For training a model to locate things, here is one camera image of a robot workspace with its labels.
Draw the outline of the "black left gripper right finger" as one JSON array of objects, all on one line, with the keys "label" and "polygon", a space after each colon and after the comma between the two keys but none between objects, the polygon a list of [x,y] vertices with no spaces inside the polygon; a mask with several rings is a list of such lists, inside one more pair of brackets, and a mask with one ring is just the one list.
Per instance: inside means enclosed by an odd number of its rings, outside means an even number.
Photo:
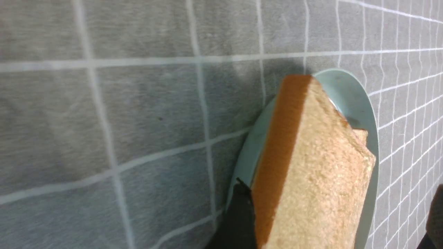
[{"label": "black left gripper right finger", "polygon": [[426,233],[417,246],[418,249],[443,248],[443,185],[440,184],[431,201],[426,221]]}]

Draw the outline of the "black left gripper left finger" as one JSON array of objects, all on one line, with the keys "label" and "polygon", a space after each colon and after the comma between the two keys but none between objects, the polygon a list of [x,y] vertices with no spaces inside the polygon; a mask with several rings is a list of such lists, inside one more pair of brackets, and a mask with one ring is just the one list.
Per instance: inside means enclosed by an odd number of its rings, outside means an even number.
[{"label": "black left gripper left finger", "polygon": [[206,249],[257,249],[252,190],[236,178],[224,219]]}]

